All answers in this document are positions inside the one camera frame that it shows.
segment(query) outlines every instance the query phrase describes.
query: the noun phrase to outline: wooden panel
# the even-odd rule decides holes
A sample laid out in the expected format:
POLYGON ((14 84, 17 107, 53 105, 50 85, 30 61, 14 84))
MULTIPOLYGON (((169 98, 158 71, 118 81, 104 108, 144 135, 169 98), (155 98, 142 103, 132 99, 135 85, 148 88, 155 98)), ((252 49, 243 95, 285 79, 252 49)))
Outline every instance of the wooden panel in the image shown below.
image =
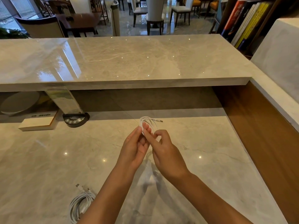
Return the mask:
POLYGON ((213 89, 286 220, 299 223, 299 133, 251 82, 213 89))

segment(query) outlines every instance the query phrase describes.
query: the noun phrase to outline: right hand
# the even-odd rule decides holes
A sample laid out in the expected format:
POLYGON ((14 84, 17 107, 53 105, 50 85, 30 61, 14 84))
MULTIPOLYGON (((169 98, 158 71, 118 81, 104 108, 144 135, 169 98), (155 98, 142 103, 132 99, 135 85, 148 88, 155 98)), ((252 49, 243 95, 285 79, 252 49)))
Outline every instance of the right hand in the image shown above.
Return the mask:
POLYGON ((154 135, 151 135, 147 130, 144 130, 143 133, 152 146, 155 165, 170 183, 174 184, 190 174, 180 151, 171 142, 166 130, 157 130, 154 135), (161 136, 159 142, 155 139, 157 136, 161 136))

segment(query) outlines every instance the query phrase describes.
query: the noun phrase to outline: bookshelf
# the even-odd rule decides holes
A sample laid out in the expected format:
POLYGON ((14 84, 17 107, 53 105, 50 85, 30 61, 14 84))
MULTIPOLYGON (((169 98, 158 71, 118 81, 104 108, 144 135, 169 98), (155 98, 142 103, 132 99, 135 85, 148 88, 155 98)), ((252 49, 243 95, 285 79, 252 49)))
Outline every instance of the bookshelf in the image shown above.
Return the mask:
MULTIPOLYGON (((238 0, 228 0, 227 4, 226 4, 226 8, 224 9, 221 21, 219 23, 218 29, 216 31, 216 34, 221 34, 227 21, 229 20, 229 17, 236 5, 238 0)), ((279 14, 277 14, 277 12, 279 12, 279 7, 281 6, 281 3, 283 2, 283 0, 261 0, 261 1, 270 1, 272 2, 272 6, 270 7, 266 17, 264 18, 263 22, 260 24, 260 26, 257 29, 256 34, 254 35, 254 37, 252 38, 252 40, 249 42, 248 47, 246 48, 246 50, 241 51, 241 53, 243 55, 245 55, 247 58, 251 58, 252 54, 250 52, 250 47, 252 46, 252 44, 257 40, 257 38, 259 38, 260 34, 263 32, 263 34, 266 34, 269 29, 271 28, 271 26, 273 25, 274 21, 280 17, 279 14)))

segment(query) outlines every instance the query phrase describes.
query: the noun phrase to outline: wooden table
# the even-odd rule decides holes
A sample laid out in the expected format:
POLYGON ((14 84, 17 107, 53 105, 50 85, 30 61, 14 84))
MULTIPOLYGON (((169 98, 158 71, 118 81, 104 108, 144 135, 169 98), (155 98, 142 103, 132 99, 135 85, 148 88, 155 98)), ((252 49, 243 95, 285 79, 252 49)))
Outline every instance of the wooden table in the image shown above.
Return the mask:
POLYGON ((71 14, 74 20, 66 19, 65 14, 56 14, 56 17, 61 21, 67 31, 71 31, 75 37, 81 37, 80 33, 93 32, 98 34, 96 26, 99 24, 103 13, 82 13, 82 14, 71 14))

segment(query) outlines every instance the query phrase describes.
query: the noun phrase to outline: forearm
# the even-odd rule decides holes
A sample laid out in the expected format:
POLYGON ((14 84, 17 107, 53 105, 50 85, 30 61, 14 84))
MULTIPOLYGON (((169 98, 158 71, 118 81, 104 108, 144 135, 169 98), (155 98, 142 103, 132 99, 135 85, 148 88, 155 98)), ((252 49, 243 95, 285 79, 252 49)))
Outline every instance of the forearm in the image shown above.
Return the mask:
POLYGON ((133 177, 134 173, 115 166, 78 224, 114 223, 133 177))
POLYGON ((192 173, 180 181, 174 181, 173 185, 192 203, 209 224, 251 223, 192 173))

